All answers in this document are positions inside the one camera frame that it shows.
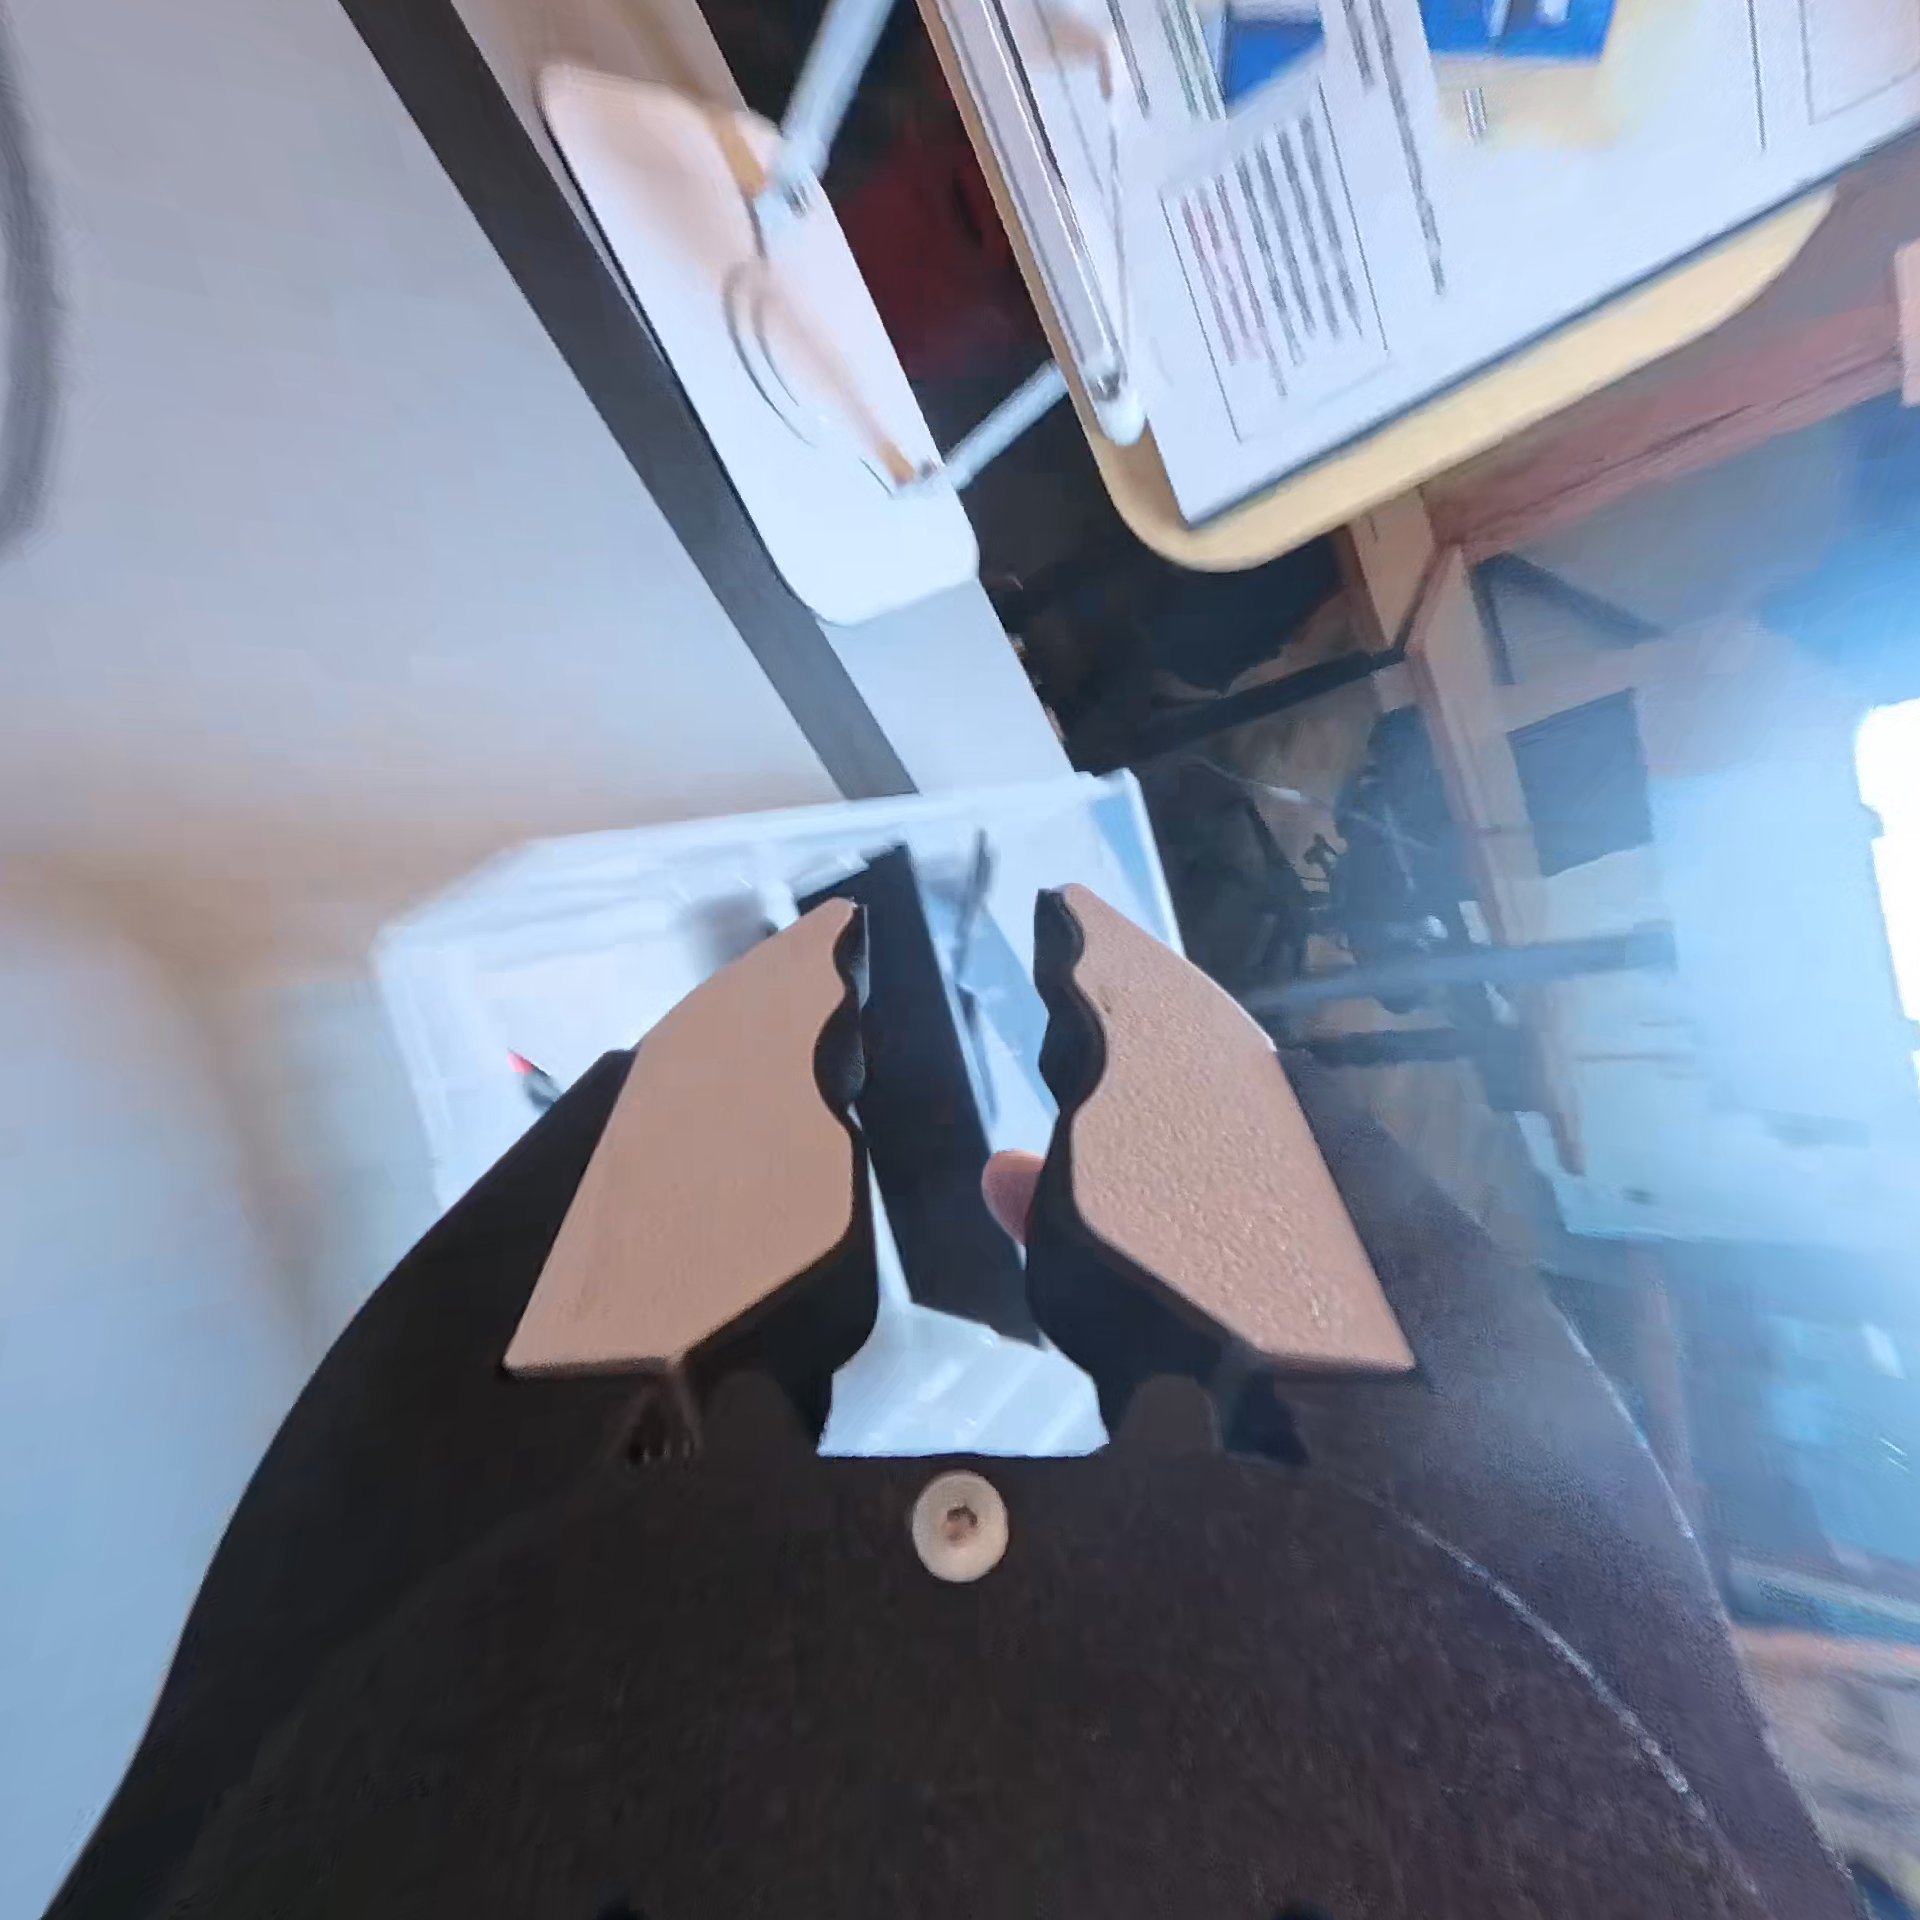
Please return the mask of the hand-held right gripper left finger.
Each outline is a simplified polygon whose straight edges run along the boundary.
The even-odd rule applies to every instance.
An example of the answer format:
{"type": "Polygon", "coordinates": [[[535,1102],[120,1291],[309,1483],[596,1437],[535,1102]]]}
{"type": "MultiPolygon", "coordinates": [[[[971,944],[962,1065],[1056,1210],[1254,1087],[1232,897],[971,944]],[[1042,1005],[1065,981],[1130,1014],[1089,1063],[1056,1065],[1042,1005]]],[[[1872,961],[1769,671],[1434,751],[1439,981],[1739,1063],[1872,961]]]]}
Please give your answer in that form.
{"type": "Polygon", "coordinates": [[[824,1428],[880,1308],[866,912],[829,897],[636,1044],[501,1368],[651,1377],[692,1413],[735,1374],[824,1428]]]}

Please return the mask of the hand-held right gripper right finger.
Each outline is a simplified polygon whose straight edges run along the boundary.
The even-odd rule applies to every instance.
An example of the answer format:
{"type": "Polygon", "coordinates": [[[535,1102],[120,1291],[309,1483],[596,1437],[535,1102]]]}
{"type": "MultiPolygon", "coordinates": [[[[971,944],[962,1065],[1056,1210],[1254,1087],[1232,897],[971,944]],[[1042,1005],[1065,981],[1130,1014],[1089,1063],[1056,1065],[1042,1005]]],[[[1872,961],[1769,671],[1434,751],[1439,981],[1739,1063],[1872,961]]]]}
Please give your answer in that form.
{"type": "Polygon", "coordinates": [[[1039,1332],[1121,1425],[1188,1380],[1234,1425],[1254,1382],[1410,1380],[1388,1302],[1268,1033],[1080,882],[1033,903],[1056,1116],[1027,1217],[1039,1332]]]}

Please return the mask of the white plastic box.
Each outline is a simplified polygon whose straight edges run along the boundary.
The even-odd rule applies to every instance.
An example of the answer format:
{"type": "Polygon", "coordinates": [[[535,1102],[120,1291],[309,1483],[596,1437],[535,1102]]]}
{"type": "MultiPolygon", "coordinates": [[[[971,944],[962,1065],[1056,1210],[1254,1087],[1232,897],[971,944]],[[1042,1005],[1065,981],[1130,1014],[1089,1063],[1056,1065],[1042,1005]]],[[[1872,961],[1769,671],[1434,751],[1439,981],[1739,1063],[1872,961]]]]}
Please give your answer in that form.
{"type": "Polygon", "coordinates": [[[866,908],[876,1329],[837,1374],[842,1456],[1083,1456],[1092,1380],[1029,1326],[981,1198],[1042,1153],[1038,895],[1087,886],[1184,943],[1139,784],[1063,776],[533,842],[389,925],[373,971],[449,1210],[603,1055],[817,899],[866,908]]]}

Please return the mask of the white flat pad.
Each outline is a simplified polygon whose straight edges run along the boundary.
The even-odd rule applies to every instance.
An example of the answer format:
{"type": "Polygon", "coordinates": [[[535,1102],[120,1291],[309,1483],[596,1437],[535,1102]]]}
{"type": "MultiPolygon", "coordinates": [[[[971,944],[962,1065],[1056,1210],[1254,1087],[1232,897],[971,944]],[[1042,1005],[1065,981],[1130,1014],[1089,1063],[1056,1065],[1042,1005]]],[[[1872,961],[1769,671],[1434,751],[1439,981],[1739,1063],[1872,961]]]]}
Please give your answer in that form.
{"type": "Polygon", "coordinates": [[[977,580],[977,542],[816,182],[769,121],[551,63],[539,118],[779,582],[859,627],[977,580]]]}

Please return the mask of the printed paper sheet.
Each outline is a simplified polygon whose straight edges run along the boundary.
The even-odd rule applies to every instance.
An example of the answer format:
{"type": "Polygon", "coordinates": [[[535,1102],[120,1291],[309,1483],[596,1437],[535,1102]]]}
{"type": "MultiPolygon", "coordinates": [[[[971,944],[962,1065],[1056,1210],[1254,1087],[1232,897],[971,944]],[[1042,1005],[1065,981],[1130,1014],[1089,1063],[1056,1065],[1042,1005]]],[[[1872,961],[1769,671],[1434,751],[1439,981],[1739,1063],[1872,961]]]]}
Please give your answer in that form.
{"type": "Polygon", "coordinates": [[[1902,3],[927,5],[1068,374],[1208,523],[1915,130],[1902,3]]]}

